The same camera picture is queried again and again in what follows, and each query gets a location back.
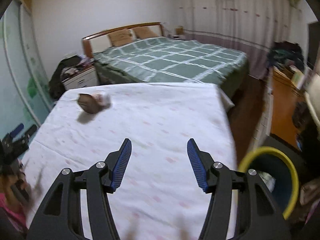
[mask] silver bolt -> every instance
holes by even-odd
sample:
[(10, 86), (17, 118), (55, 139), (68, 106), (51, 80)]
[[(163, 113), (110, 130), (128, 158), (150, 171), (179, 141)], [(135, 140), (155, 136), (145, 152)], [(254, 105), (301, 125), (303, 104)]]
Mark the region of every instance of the silver bolt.
[(222, 163), (220, 163), (220, 162), (215, 162), (215, 163), (213, 164), (213, 166), (214, 166), (216, 169), (221, 169), (221, 168), (222, 168)]
[(68, 175), (68, 174), (70, 173), (70, 169), (65, 168), (65, 169), (62, 170), (61, 173), (62, 173), (63, 175)]
[(99, 169), (103, 168), (104, 166), (106, 166), (106, 164), (104, 162), (98, 162), (96, 164), (96, 167), (99, 168)]
[(252, 175), (252, 176), (257, 175), (257, 172), (256, 172), (256, 170), (254, 170), (254, 169), (248, 170), (248, 173), (249, 173), (250, 175)]

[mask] brown floor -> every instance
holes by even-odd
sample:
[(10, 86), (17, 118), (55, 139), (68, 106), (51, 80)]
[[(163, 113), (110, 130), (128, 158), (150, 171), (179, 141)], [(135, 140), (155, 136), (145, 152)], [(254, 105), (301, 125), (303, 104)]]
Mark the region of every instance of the brown floor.
[(236, 144), (238, 164), (245, 156), (263, 108), (263, 81), (247, 76), (232, 98), (235, 107), (228, 112)]

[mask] white wall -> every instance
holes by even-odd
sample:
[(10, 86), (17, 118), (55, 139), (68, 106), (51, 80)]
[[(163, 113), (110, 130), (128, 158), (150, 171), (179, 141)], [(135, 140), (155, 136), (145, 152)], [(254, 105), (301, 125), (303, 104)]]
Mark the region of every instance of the white wall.
[(83, 53), (85, 36), (144, 22), (177, 26), (176, 0), (32, 0), (32, 14), (49, 79), (66, 54)]
[(289, 42), (298, 43), (302, 48), (305, 63), (308, 59), (309, 27), (308, 24), (317, 22), (317, 18), (306, 0), (300, 0), (297, 9), (291, 10), (291, 25)]

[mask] headboard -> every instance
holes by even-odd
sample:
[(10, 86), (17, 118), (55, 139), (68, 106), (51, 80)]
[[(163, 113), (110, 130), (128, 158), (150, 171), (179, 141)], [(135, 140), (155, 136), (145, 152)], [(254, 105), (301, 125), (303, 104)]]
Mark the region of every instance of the headboard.
[(107, 48), (112, 47), (108, 33), (119, 31), (122, 29), (132, 29), (135, 27), (142, 27), (142, 26), (148, 26), (154, 33), (156, 33), (159, 36), (163, 36), (163, 29), (160, 22), (156, 23), (140, 23), (140, 24), (134, 24), (134, 25), (128, 25), (123, 26), (111, 30), (105, 30), (99, 33), (92, 34), (90, 36), (84, 37), (82, 39), (82, 46), (84, 53), (89, 57), (92, 58), (93, 52), (101, 52), (104, 51)]

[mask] yellow bucket rim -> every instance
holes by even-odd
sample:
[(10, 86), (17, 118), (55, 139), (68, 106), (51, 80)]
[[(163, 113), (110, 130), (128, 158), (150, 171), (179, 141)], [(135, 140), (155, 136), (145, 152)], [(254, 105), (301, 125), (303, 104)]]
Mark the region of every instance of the yellow bucket rim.
[(292, 191), (291, 191), (291, 196), (289, 199), (289, 203), (282, 213), (284, 219), (288, 219), (289, 216), (291, 215), (297, 200), (298, 200), (298, 195), (299, 195), (299, 178), (298, 174), (296, 171), (295, 166), (293, 165), (292, 161), (285, 155), (282, 151), (279, 151), (276, 148), (273, 147), (268, 147), (268, 146), (263, 146), (259, 147), (256, 150), (253, 150), (246, 154), (246, 156), (242, 159), (242, 161), (239, 164), (238, 171), (240, 172), (247, 172), (250, 164), (253, 162), (253, 160), (263, 154), (271, 154), (276, 157), (278, 157), (280, 160), (282, 160), (287, 167), (290, 170), (290, 175), (291, 175), (291, 182), (292, 182)]

